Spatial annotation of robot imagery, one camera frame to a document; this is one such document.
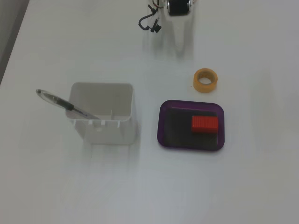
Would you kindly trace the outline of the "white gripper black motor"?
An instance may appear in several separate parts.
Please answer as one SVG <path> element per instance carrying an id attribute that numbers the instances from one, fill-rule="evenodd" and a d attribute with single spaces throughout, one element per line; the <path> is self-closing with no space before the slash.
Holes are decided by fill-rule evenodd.
<path id="1" fill-rule="evenodd" d="M 175 49 L 177 53 L 184 50 L 185 25 L 193 14 L 194 0 L 165 0 L 164 14 L 167 21 L 172 23 Z"/>

